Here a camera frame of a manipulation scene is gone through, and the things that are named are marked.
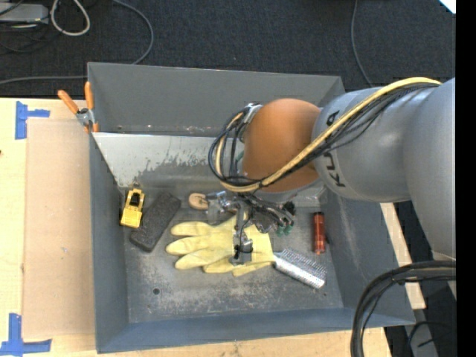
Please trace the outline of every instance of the black sponge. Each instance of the black sponge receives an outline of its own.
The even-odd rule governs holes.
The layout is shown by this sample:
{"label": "black sponge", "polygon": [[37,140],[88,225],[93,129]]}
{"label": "black sponge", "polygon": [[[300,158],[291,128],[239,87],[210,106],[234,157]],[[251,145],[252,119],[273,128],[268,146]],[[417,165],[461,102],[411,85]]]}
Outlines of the black sponge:
{"label": "black sponge", "polygon": [[151,252],[179,210],[180,204],[180,200],[172,194],[161,193],[142,216],[137,230],[131,232],[130,241],[142,250]]}

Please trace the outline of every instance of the metal clamp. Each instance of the metal clamp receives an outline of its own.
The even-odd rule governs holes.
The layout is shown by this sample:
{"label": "metal clamp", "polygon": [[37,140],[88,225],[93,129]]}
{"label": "metal clamp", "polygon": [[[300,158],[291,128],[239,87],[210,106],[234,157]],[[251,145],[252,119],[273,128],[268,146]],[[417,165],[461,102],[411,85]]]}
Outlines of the metal clamp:
{"label": "metal clamp", "polygon": [[94,116],[94,100],[92,97],[91,83],[89,81],[84,85],[84,95],[88,108],[79,109],[66,91],[58,91],[58,97],[65,103],[70,111],[76,115],[78,121],[83,125],[84,130],[86,132],[99,132],[99,123]]}

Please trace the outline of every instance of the green object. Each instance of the green object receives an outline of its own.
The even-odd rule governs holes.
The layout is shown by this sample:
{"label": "green object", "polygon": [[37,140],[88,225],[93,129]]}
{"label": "green object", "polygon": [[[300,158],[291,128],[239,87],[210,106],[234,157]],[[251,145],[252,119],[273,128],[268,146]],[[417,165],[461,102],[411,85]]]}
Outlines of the green object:
{"label": "green object", "polygon": [[289,235],[289,233],[291,233],[291,230],[292,230],[292,225],[287,225],[283,230],[284,235]]}
{"label": "green object", "polygon": [[285,228],[286,228],[286,226],[280,226],[279,228],[277,228],[276,235],[278,237],[282,237],[284,235],[284,229]]}

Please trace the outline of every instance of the gray bin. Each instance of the gray bin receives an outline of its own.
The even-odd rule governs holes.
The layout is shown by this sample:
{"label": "gray bin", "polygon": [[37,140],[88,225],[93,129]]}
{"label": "gray bin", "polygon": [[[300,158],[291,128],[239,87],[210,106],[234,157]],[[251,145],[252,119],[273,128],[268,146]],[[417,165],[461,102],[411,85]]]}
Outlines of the gray bin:
{"label": "gray bin", "polygon": [[[144,211],[161,191],[182,201],[170,226],[206,221],[188,194],[221,190],[208,168],[211,141],[249,102],[296,97],[325,106],[344,93],[340,77],[89,63],[99,133],[90,136],[91,228],[96,346],[99,353],[269,338],[351,329],[358,299],[378,275],[396,268],[378,204],[342,199],[319,186],[300,193],[297,224],[270,234],[275,251],[312,252],[312,213],[326,216],[328,270],[316,290],[262,268],[242,277],[174,269],[168,229],[151,253],[120,225],[125,194],[138,183]],[[405,287],[383,295],[369,327],[413,324]]]}

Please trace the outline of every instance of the red cylindrical object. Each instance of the red cylindrical object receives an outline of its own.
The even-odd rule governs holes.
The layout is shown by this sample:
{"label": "red cylindrical object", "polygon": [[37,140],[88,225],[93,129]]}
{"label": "red cylindrical object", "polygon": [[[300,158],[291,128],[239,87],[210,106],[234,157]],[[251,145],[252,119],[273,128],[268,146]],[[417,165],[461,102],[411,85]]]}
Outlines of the red cylindrical object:
{"label": "red cylindrical object", "polygon": [[314,213],[314,252],[321,254],[326,252],[326,227],[324,225],[324,213]]}

